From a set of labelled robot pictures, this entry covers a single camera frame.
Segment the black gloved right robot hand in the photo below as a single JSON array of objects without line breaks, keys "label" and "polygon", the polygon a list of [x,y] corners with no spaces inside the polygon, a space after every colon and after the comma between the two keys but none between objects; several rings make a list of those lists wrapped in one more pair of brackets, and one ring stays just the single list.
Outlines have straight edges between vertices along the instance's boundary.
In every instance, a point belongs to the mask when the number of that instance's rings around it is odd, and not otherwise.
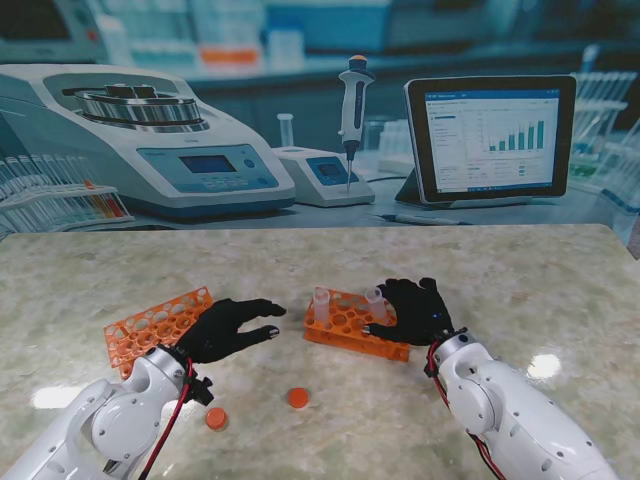
[{"label": "black gloved right robot hand", "polygon": [[452,319],[441,297],[436,280],[422,278],[418,283],[409,279],[387,279],[378,288],[396,312],[396,324],[367,324],[369,335],[412,346],[428,346],[455,332]]}]

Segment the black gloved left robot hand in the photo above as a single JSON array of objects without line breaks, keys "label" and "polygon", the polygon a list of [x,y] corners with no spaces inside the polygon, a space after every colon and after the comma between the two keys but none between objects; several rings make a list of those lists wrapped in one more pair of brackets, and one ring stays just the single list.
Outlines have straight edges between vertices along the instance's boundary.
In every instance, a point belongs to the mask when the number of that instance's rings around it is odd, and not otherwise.
[{"label": "black gloved left robot hand", "polygon": [[259,317],[282,317],[285,314],[285,308],[267,299],[219,300],[200,315],[174,347],[195,364],[217,362],[280,334],[274,325],[240,332],[243,324]]}]

